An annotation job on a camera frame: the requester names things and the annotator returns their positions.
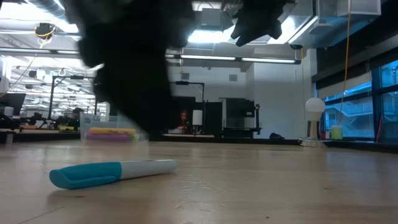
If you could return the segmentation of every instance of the person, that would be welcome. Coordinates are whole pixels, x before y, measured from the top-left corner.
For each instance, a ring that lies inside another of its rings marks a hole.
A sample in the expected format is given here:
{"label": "person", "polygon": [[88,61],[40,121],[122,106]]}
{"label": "person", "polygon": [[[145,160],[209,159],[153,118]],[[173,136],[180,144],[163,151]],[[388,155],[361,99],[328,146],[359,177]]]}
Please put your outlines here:
{"label": "person", "polygon": [[80,112],[84,112],[84,110],[81,109],[81,108],[75,108],[75,109],[72,111],[72,118],[73,118],[73,119],[79,120],[79,119],[80,119]]}
{"label": "person", "polygon": [[178,125],[178,129],[182,129],[182,134],[188,134],[188,111],[181,110],[180,111],[180,124]]}
{"label": "person", "polygon": [[81,108],[75,108],[72,111],[72,118],[69,121],[69,126],[74,127],[74,131],[79,131],[80,128],[80,112],[84,112]]}

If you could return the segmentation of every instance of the green cup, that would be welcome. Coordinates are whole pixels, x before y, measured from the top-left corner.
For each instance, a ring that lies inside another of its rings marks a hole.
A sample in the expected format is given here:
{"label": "green cup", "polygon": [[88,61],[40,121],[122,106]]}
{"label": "green cup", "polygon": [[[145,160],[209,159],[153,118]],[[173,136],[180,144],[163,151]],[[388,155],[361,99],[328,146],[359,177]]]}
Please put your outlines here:
{"label": "green cup", "polygon": [[340,125],[335,125],[331,127],[331,138],[334,140],[343,139],[343,129]]}

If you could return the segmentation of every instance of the fluorescent light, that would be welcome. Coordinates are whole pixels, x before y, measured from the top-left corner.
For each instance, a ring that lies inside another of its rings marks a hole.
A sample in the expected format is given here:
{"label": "fluorescent light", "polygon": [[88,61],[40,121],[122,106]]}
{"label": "fluorescent light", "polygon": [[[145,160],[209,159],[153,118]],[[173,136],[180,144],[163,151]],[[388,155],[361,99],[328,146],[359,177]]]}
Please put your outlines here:
{"label": "fluorescent light", "polygon": [[307,31],[307,29],[309,29],[312,24],[314,24],[316,21],[318,20],[318,16],[315,16],[307,25],[305,25],[305,27],[303,27],[303,29],[301,29],[300,31],[298,31],[289,41],[288,43],[293,43],[295,40],[297,40],[297,38],[299,38],[301,35],[303,35],[303,33],[305,31]]}
{"label": "fluorescent light", "polygon": [[235,60],[234,57],[202,56],[202,55],[181,55],[182,59],[204,59],[204,60]]}
{"label": "fluorescent light", "polygon": [[227,42],[231,37],[230,29],[222,31],[211,31],[211,30],[195,30],[188,38],[188,42],[191,43],[221,43]]}
{"label": "fluorescent light", "polygon": [[80,88],[77,87],[76,85],[68,85],[67,88],[69,88],[71,90],[75,90],[75,91],[80,91]]}
{"label": "fluorescent light", "polygon": [[289,16],[281,25],[282,35],[275,40],[271,38],[267,44],[285,44],[296,33],[294,19]]}
{"label": "fluorescent light", "polygon": [[[9,91],[8,93],[26,93],[26,95],[36,95],[36,96],[51,96],[51,93],[35,93],[29,91]],[[84,99],[95,99],[94,95],[88,94],[77,94],[77,93],[54,93],[56,97],[63,97],[63,96],[75,96]]]}
{"label": "fluorescent light", "polygon": [[43,104],[33,104],[33,105],[24,105],[27,107],[41,107],[41,108],[48,108],[48,106],[45,106]]}
{"label": "fluorescent light", "polygon": [[65,8],[63,7],[63,5],[60,3],[59,0],[54,0],[54,1],[55,1],[55,3],[57,3],[57,5],[58,5],[61,9],[65,10]]}
{"label": "fluorescent light", "polygon": [[17,53],[51,53],[49,50],[43,49],[13,49],[13,48],[0,48],[0,52],[17,52]]}
{"label": "fluorescent light", "polygon": [[69,55],[78,55],[79,52],[77,50],[57,50],[58,54],[69,54]]}
{"label": "fluorescent light", "polygon": [[262,62],[262,63],[295,63],[295,60],[271,59],[271,58],[242,58],[242,62]]}

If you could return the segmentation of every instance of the white wall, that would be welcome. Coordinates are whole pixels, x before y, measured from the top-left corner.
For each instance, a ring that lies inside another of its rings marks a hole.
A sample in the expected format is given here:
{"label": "white wall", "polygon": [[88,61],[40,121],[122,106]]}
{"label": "white wall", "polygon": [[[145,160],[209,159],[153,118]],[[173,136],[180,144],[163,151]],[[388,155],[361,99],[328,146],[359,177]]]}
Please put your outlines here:
{"label": "white wall", "polygon": [[[189,82],[205,83],[205,100],[220,101],[219,98],[245,98],[245,73],[240,68],[202,68],[183,67],[183,73],[189,73]],[[171,82],[181,81],[181,68],[169,67]],[[238,75],[237,82],[230,82],[229,75]],[[201,101],[201,85],[172,85],[175,96],[194,96],[197,102]]]}
{"label": "white wall", "polygon": [[271,133],[281,134],[286,139],[307,135],[304,105],[314,92],[311,82],[311,76],[316,73],[313,53],[308,51],[301,65],[254,64],[254,81],[248,79],[252,83],[246,86],[254,85],[254,101],[261,106],[259,120],[263,129],[261,135],[254,135],[255,138],[269,138]]}
{"label": "white wall", "polygon": [[254,64],[246,72],[246,99],[254,100]]}

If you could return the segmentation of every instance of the yellow cable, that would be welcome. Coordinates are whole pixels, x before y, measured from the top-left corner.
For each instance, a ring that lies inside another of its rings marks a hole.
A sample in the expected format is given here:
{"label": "yellow cable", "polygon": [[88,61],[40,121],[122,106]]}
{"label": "yellow cable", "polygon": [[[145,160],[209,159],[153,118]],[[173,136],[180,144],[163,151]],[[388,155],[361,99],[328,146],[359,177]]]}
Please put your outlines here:
{"label": "yellow cable", "polygon": [[348,57],[349,57],[349,37],[350,37],[350,22],[351,22],[351,9],[353,6],[353,1],[349,2],[349,13],[348,13],[348,25],[347,25],[347,48],[346,48],[346,67],[345,67],[345,75],[344,75],[344,87],[343,87],[343,96],[341,97],[341,105],[340,105],[340,119],[338,124],[341,124],[343,120],[343,103],[344,103],[344,91],[346,91],[347,84],[347,74],[348,74]]}

